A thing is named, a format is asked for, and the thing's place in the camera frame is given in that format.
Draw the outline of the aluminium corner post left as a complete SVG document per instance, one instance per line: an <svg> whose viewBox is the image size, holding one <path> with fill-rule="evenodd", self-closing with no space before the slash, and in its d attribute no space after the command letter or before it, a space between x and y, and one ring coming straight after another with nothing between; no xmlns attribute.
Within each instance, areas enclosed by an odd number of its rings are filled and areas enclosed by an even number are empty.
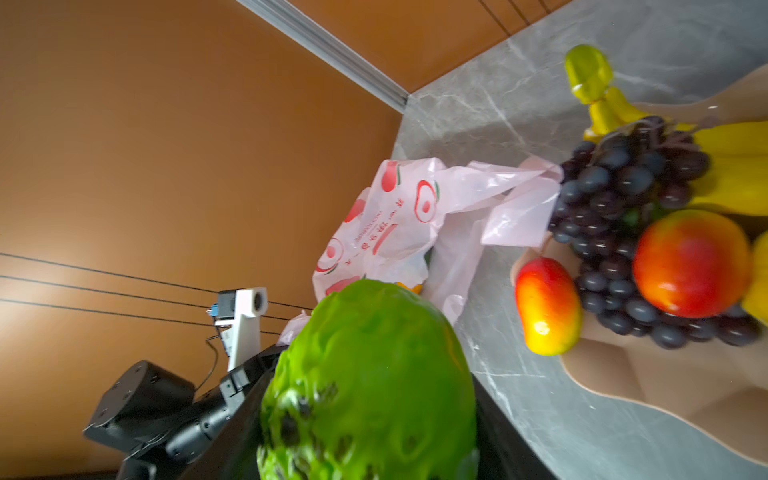
<svg viewBox="0 0 768 480"><path fill-rule="evenodd" d="M409 93L360 54L285 0L238 0L304 49L400 114Z"/></svg>

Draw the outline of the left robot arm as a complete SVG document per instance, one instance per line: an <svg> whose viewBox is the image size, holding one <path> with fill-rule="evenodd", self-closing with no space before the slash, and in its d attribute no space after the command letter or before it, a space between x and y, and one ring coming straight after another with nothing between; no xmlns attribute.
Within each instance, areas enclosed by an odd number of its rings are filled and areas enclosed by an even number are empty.
<svg viewBox="0 0 768 480"><path fill-rule="evenodd" d="M181 479L271 380L284 346L272 346L195 397L192 382L152 362L131 366L101 397L86 439L125 455L119 479Z"/></svg>

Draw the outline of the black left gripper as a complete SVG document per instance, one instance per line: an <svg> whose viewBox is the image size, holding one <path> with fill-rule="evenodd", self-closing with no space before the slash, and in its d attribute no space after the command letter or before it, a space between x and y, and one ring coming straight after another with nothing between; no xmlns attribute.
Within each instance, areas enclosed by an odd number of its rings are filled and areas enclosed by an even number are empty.
<svg viewBox="0 0 768 480"><path fill-rule="evenodd" d="M274 345L227 373L219 384L219 390L227 410L234 414L245 402L249 392L262 379L274 375L286 345Z"/></svg>

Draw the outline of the red yellow mango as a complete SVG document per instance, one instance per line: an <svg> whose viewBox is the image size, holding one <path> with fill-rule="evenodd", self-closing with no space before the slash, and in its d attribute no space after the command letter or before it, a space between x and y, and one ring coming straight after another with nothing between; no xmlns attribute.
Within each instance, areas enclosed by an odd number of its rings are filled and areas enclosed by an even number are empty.
<svg viewBox="0 0 768 480"><path fill-rule="evenodd" d="M559 356L580 339L583 311L573 279L556 260L537 258L519 271L515 300L527 348Z"/></svg>

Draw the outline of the pink printed plastic bag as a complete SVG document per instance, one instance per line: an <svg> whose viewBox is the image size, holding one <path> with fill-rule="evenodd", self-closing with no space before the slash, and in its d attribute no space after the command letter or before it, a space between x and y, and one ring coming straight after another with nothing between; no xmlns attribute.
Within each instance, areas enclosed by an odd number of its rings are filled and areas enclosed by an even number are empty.
<svg viewBox="0 0 768 480"><path fill-rule="evenodd" d="M456 323L485 247L544 244L563 179L535 156L518 167L385 161L318 260L315 297L363 278L398 283Z"/></svg>

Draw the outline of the red apple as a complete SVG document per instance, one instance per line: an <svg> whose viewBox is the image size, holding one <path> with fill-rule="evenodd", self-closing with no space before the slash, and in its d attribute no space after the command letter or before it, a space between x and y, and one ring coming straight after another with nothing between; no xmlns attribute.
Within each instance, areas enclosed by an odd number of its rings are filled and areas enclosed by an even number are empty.
<svg viewBox="0 0 768 480"><path fill-rule="evenodd" d="M752 281L749 239L733 220L685 209L651 224L632 262L640 294L678 317L720 314L741 300Z"/></svg>

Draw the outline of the yellow banana bunch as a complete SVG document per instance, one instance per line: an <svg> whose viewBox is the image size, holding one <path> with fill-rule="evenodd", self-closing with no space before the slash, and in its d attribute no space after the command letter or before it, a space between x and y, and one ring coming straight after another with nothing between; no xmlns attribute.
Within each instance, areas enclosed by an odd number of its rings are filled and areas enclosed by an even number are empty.
<svg viewBox="0 0 768 480"><path fill-rule="evenodd" d="M767 70L761 68L707 102L648 112L614 84L605 55L578 45L565 56L573 96L589 111L587 140L646 131L645 141L672 156L692 205L719 213L767 214Z"/></svg>

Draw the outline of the wooden fruit plate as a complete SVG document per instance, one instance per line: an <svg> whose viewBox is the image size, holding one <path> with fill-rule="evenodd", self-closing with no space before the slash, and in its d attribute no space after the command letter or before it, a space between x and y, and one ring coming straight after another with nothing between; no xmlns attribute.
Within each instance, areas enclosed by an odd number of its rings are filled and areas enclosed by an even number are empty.
<svg viewBox="0 0 768 480"><path fill-rule="evenodd" d="M767 120L767 64L721 92L688 104L633 102L638 109L691 122L714 114L724 123ZM560 262L575 277L578 259L546 237L526 249L510 271L540 257ZM719 340L678 350L656 346L649 337L621 336L584 313L579 342L558 357L567 375L592 393L633 402L673 416L746 460L767 467L767 331L754 344L737 348Z"/></svg>

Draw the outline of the yellow bell pepper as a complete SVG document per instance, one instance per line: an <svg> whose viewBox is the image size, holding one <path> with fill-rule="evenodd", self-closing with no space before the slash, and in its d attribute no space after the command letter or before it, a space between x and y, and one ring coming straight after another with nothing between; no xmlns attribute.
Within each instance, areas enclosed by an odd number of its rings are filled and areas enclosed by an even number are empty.
<svg viewBox="0 0 768 480"><path fill-rule="evenodd" d="M741 301L741 307L764 325L768 322L768 232L752 245L752 280Z"/></svg>

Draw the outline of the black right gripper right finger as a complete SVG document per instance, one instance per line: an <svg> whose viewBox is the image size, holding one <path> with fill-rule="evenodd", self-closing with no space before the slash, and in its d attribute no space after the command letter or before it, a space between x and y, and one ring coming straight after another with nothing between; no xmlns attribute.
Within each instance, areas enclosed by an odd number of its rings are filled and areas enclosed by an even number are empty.
<svg viewBox="0 0 768 480"><path fill-rule="evenodd" d="M556 480L481 382L472 376L477 415L478 480Z"/></svg>

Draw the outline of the dark purple grape bunch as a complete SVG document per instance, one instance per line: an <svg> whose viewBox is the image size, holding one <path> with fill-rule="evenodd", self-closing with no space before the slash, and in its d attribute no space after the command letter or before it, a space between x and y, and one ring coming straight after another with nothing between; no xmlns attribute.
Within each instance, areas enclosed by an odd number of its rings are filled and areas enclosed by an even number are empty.
<svg viewBox="0 0 768 480"><path fill-rule="evenodd" d="M741 307L744 296L720 314L685 318L657 309L640 294L632 262L643 232L679 210L720 214L692 205L690 182L676 177L671 154L648 145L645 134L637 129L585 141L565 165L550 228L554 240L578 257L575 286L582 309L618 335L647 336L668 350L712 340L754 344L761 327Z"/></svg>

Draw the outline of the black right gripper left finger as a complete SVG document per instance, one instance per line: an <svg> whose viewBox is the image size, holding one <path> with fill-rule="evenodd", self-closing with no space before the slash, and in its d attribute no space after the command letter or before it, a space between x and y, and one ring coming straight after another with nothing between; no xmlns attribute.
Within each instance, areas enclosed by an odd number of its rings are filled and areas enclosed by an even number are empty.
<svg viewBox="0 0 768 480"><path fill-rule="evenodd" d="M180 479L260 479L258 448L263 444L261 402L274 378L275 368L244 383L245 374L220 382L225 422L210 446L180 475Z"/></svg>

